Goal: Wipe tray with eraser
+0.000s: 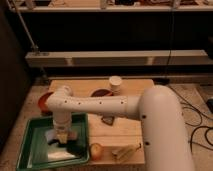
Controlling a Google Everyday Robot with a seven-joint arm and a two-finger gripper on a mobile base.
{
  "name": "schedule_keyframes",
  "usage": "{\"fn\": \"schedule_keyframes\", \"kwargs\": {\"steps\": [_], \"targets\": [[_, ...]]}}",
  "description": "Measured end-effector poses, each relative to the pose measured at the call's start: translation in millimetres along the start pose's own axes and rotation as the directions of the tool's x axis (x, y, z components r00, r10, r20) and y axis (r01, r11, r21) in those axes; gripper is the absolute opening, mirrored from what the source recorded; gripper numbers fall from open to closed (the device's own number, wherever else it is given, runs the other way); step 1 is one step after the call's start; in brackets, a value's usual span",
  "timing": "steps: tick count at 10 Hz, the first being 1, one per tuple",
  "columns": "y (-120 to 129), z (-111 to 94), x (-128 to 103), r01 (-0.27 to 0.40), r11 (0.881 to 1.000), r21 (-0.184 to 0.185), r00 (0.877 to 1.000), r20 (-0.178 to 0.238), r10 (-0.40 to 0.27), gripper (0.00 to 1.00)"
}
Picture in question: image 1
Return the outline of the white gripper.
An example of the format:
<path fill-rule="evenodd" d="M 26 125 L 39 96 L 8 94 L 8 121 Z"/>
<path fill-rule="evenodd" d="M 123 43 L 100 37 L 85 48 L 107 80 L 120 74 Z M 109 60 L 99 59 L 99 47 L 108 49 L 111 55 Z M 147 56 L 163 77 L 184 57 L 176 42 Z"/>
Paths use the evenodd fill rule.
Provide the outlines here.
<path fill-rule="evenodd" d="M 70 128 L 56 127 L 45 132 L 45 138 L 48 144 L 53 140 L 58 140 L 61 144 L 66 144 L 70 140 L 76 140 L 78 133 Z"/>

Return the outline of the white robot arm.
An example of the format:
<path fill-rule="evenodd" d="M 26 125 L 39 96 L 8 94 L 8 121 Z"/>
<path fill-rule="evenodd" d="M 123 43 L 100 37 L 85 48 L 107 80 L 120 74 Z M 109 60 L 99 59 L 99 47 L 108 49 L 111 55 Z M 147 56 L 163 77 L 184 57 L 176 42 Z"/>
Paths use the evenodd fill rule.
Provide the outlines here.
<path fill-rule="evenodd" d="M 181 104 L 168 87 L 154 85 L 138 96 L 74 97 L 67 86 L 46 101 L 57 133 L 70 130 L 71 114 L 86 112 L 139 120 L 146 171 L 195 171 Z"/>

